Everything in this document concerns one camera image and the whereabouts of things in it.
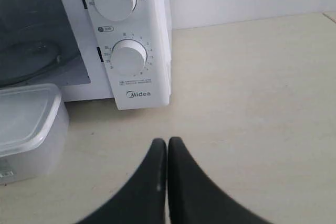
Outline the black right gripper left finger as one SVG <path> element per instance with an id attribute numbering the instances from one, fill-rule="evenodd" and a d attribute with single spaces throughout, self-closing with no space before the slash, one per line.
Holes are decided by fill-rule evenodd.
<path id="1" fill-rule="evenodd" d="M 130 179 L 79 223 L 165 223 L 167 145 L 155 138 Z"/>

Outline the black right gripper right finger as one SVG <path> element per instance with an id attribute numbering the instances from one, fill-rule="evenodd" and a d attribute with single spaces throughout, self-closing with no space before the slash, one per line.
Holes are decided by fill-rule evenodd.
<path id="1" fill-rule="evenodd" d="M 203 172 L 180 137 L 169 140 L 167 171 L 171 223 L 260 223 Z"/>

